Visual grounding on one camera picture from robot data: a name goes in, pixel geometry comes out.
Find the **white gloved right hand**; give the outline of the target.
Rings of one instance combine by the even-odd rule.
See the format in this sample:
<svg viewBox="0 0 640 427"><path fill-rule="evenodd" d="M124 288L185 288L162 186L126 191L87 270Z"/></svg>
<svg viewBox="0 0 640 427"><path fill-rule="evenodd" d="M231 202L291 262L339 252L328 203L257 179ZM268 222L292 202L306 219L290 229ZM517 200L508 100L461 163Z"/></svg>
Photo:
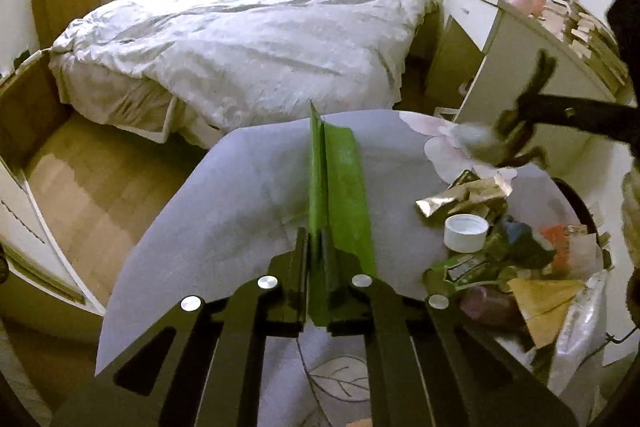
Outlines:
<svg viewBox="0 0 640 427"><path fill-rule="evenodd" d="M640 280L640 171L637 159L625 174L622 182L623 202L622 231L626 248L632 263L632 273L627 284L626 303L631 320L639 326L639 280Z"/></svg>

